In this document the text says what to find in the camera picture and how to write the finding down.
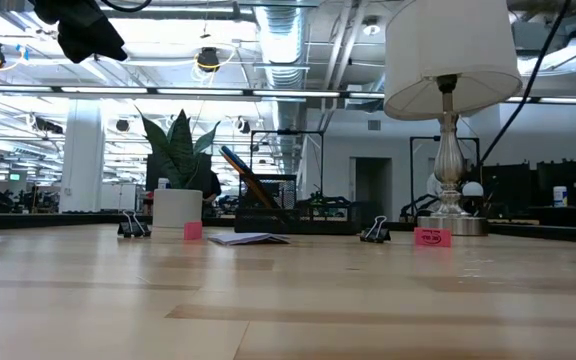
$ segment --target snake plant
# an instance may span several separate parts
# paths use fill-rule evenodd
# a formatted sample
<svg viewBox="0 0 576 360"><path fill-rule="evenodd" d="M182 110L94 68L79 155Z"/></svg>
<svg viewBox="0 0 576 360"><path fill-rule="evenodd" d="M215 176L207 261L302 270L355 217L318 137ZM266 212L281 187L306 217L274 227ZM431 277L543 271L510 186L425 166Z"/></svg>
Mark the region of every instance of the snake plant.
<svg viewBox="0 0 576 360"><path fill-rule="evenodd" d="M193 145L190 118L183 110L170 126L168 134L143 114L141 119L146 130L146 139L152 147L155 159L159 159L171 188L203 190L206 184L210 184L211 155L203 151L212 145L219 123Z"/></svg>

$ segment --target black binder clip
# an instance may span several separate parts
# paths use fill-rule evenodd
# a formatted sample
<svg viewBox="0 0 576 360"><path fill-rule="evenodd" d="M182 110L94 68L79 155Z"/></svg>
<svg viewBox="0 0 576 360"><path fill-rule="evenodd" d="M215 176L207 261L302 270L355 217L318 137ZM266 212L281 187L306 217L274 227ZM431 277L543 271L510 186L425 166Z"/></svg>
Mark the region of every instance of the black binder clip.
<svg viewBox="0 0 576 360"><path fill-rule="evenodd" d="M148 225L145 222L139 222L134 211L124 211L123 214L128 219L128 222L119 223L117 235L123 235L124 238L131 236L150 237L151 231L148 229Z"/></svg>
<svg viewBox="0 0 576 360"><path fill-rule="evenodd" d="M381 228L381 225L383 225L386 220L388 220L388 218L385 216L377 216L375 218L375 224L370 229L362 231L359 239L361 239L362 242L378 244L383 244L384 241L390 241L390 230Z"/></svg>

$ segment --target pink sticky note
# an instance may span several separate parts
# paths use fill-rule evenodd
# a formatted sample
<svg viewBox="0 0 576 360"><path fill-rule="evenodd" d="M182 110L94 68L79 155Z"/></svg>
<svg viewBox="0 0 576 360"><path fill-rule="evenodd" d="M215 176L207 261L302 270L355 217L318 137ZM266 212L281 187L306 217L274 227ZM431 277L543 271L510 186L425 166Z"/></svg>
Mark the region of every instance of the pink sticky note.
<svg viewBox="0 0 576 360"><path fill-rule="evenodd" d="M452 233L445 229L415 228L415 245L451 247Z"/></svg>
<svg viewBox="0 0 576 360"><path fill-rule="evenodd" d="M203 237L201 221L189 222L184 225L184 240L197 240Z"/></svg>

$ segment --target doorway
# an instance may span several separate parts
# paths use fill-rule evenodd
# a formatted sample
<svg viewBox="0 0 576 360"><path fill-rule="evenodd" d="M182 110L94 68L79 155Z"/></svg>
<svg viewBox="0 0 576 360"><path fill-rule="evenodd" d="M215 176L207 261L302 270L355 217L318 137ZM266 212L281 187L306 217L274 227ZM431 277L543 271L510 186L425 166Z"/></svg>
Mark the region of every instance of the doorway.
<svg viewBox="0 0 576 360"><path fill-rule="evenodd" d="M363 222L392 214L392 159L350 158L350 196L361 207Z"/></svg>

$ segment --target silver lamp base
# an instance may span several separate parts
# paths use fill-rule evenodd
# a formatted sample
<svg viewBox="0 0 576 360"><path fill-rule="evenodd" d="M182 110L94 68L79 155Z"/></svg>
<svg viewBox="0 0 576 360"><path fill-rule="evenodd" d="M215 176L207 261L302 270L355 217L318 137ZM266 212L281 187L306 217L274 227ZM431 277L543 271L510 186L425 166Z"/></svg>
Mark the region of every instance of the silver lamp base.
<svg viewBox="0 0 576 360"><path fill-rule="evenodd" d="M488 222L470 216L420 216L417 225L427 229L446 229L453 236L487 236Z"/></svg>

